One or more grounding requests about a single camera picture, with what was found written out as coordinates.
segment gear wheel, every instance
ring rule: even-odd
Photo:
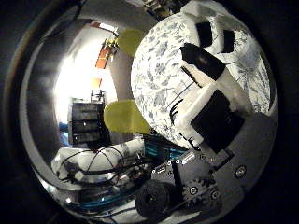
[[[212,208],[218,204],[220,195],[213,179],[194,179],[183,186],[183,199],[187,207],[203,205]]]

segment cable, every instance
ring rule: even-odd
[[[88,149],[88,150],[83,150],[83,151],[77,152],[77,153],[75,153],[75,154],[73,154],[73,155],[71,155],[71,156],[65,158],[65,159],[63,160],[63,162],[60,164],[60,166],[59,166],[57,172],[62,168],[62,166],[65,164],[66,161],[68,161],[69,159],[73,158],[74,156],[77,156],[77,155],[80,154],[80,153],[88,152],[88,151],[92,151],[92,150],[90,150],[90,149]]]
[[[114,217],[114,216],[119,215],[121,213],[129,212],[129,211],[133,211],[133,210],[136,210],[136,207],[125,208],[125,209],[120,210],[118,212],[115,212],[113,214],[99,216],[99,218]]]
[[[112,149],[114,149],[115,151],[117,151],[117,152],[121,155],[122,165],[124,165],[124,156],[123,156],[123,154],[122,154],[119,150],[117,150],[117,149],[114,148],[114,147],[102,147],[102,149],[106,149],[106,148],[112,148]]]
[[[118,224],[118,223],[116,222],[116,220],[114,220],[113,217],[110,217],[110,220],[113,222],[113,224]]]
[[[97,152],[95,153],[95,155],[93,156],[93,159],[92,159],[90,165],[88,166],[86,172],[89,172],[89,171],[90,171],[90,169],[91,169],[91,167],[92,167],[92,165],[93,165],[93,161],[94,161],[95,157],[96,157],[99,153],[100,153],[100,151],[97,151]]]
[[[113,173],[113,172],[119,172],[122,169],[129,169],[131,167],[135,167],[135,166],[139,166],[142,164],[148,164],[148,163],[152,163],[152,161],[142,161],[142,162],[137,162],[131,165],[127,165],[127,166],[121,166],[121,167],[116,167],[113,169],[108,169],[108,170],[101,170],[101,171],[89,171],[86,172],[82,169],[79,169],[84,175],[103,175],[103,174],[107,174],[107,173]]]

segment white plastic part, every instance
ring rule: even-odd
[[[210,83],[198,91],[191,91],[177,107],[175,126],[185,138],[191,139],[195,146],[201,144],[204,138],[191,126],[191,122],[204,108],[216,89],[216,83]]]
[[[68,157],[75,155],[77,156],[69,158],[69,162],[76,164],[80,169],[86,171],[102,171],[108,170],[116,167],[119,163],[121,163],[122,156],[124,158],[128,158],[130,156],[134,156],[136,153],[144,154],[144,141],[141,138],[134,139],[129,142],[125,142],[123,144],[119,144],[111,147],[102,147],[98,149],[99,152],[94,158],[95,154],[92,151],[85,151],[88,149],[83,148],[72,148],[72,147],[62,147],[57,152],[55,158],[51,162],[52,171],[57,174],[59,172],[60,178],[65,178],[68,175],[67,170],[65,169],[65,159]],[[77,172],[75,174],[75,178],[78,181],[84,180],[84,182],[96,182],[101,178],[108,178],[111,174],[104,175],[84,175],[82,172]]]

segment black plastic part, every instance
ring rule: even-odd
[[[213,169],[203,153],[196,150],[189,150],[179,157],[177,168],[182,185],[197,178],[209,178]]]
[[[211,46],[213,43],[211,24],[208,21],[197,23],[196,29],[199,36],[200,47],[206,48],[208,46]]]
[[[165,212],[175,204],[176,190],[159,180],[149,180],[136,194],[137,212],[155,223],[165,217]]]
[[[191,122],[205,142],[218,153],[234,139],[244,120],[229,108],[229,101],[221,91],[215,91],[209,102]]]
[[[235,33],[234,31],[223,30],[224,46],[222,53],[231,53],[234,51]]]
[[[194,44],[187,43],[180,50],[185,62],[194,64],[214,80],[217,80],[225,69],[225,63]]]

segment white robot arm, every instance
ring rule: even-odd
[[[105,171],[126,166],[136,154],[144,154],[144,141],[141,138],[102,147],[93,152],[89,149],[62,147],[51,162],[52,171],[61,179],[74,175],[77,181],[97,183],[112,178],[112,172],[101,175],[85,175],[82,171]]]

